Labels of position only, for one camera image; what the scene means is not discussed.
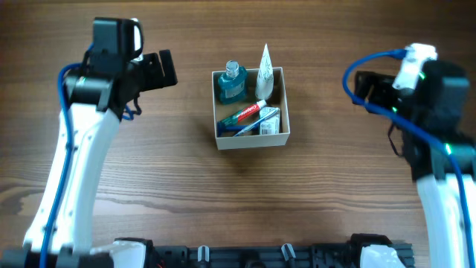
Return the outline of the blue mouthwash bottle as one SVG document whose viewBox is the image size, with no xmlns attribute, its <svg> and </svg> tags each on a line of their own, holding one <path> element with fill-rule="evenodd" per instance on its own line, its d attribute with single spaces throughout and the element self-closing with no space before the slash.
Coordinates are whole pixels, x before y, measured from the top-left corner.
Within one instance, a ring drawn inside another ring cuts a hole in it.
<svg viewBox="0 0 476 268">
<path fill-rule="evenodd" d="M 227 105 L 244 100 L 247 95 L 247 78 L 248 72 L 244 66 L 235 60 L 226 62 L 225 72 L 218 79 L 221 103 Z"/>
</svg>

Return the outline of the blue disposable razor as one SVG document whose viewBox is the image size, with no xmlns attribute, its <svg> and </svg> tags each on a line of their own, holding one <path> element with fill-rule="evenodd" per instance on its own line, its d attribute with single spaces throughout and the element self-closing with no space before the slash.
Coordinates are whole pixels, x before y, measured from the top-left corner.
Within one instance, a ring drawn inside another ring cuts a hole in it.
<svg viewBox="0 0 476 268">
<path fill-rule="evenodd" d="M 217 136 L 220 137 L 223 133 L 238 133 L 246 128 L 246 125 L 229 125 L 226 126 L 222 122 L 216 124 Z"/>
</svg>

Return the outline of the red green toothpaste tube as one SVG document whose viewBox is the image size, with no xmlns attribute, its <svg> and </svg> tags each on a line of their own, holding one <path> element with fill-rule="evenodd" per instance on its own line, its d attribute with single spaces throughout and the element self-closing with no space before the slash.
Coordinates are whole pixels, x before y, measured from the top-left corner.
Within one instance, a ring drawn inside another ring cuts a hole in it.
<svg viewBox="0 0 476 268">
<path fill-rule="evenodd" d="M 238 124 L 239 122 L 245 120 L 249 116 L 259 112 L 263 107 L 267 106 L 267 103 L 265 100 L 259 100 L 256 103 L 247 106 L 244 109 L 241 109 L 240 111 L 236 112 L 233 115 L 228 116 L 225 119 L 222 119 L 217 123 L 217 126 L 222 128 L 222 127 L 229 127 L 229 126 L 234 126 Z"/>
</svg>

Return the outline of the blue white toothbrush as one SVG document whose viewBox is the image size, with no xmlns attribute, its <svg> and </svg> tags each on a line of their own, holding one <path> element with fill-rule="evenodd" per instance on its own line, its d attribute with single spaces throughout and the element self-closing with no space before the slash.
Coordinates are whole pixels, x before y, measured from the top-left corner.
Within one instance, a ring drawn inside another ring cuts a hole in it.
<svg viewBox="0 0 476 268">
<path fill-rule="evenodd" d="M 249 124 L 247 126 L 245 126 L 243 129 L 241 129 L 238 133 L 236 133 L 234 135 L 234 137 L 237 137 L 237 136 L 240 136 L 246 132 L 249 132 L 250 130 L 253 130 L 256 126 L 259 126 L 261 122 L 275 116 L 276 114 L 278 114 L 280 111 L 279 108 L 272 108 L 267 114 L 265 114 L 263 117 L 261 117 L 260 119 L 258 119 L 257 121 L 255 121 L 254 123 L 252 124 Z"/>
</svg>

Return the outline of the green white soap bar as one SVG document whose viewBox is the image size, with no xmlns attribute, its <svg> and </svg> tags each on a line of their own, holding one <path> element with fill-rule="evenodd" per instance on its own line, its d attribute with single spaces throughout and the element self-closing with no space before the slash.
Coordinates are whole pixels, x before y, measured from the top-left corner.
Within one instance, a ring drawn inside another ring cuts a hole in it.
<svg viewBox="0 0 476 268">
<path fill-rule="evenodd" d="M 260 135 L 275 135 L 280 132 L 280 109 L 277 107 L 263 107 L 260 110 L 260 118 L 265 117 L 272 110 L 276 109 L 277 112 L 270 118 L 262 121 L 259 126 Z"/>
</svg>

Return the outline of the white lotion tube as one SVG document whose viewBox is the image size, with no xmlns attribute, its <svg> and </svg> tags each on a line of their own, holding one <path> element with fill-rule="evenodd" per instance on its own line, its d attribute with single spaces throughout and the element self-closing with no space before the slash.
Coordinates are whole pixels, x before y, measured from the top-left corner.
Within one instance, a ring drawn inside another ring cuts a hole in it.
<svg viewBox="0 0 476 268">
<path fill-rule="evenodd" d="M 268 100 L 274 88 L 274 72 L 268 44 L 265 44 L 257 75 L 255 96 L 258 100 Z"/>
</svg>

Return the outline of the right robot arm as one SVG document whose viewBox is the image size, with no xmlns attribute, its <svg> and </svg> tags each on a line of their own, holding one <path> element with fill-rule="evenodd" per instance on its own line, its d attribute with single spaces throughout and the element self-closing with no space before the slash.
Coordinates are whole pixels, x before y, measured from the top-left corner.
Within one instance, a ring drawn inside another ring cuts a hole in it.
<svg viewBox="0 0 476 268">
<path fill-rule="evenodd" d="M 428 231 L 433 267 L 475 266 L 475 140 L 458 125 L 471 88 L 460 66 L 423 63 L 412 89 L 396 77 L 357 71 L 354 95 L 390 111 L 402 133 L 396 154 L 411 167 Z"/>
</svg>

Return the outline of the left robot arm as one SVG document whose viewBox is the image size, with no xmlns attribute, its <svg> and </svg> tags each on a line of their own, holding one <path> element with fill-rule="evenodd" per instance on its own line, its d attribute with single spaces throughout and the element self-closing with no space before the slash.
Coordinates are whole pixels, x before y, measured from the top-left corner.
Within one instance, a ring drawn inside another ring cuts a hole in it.
<svg viewBox="0 0 476 268">
<path fill-rule="evenodd" d="M 54 160 L 22 247 L 4 251 L 3 267 L 159 267 L 151 240 L 92 244 L 92 216 L 106 154 L 123 121 L 141 114 L 142 92 L 174 86 L 170 51 L 145 54 L 137 19 L 97 17 L 90 46 L 61 69 L 61 111 Z"/>
</svg>

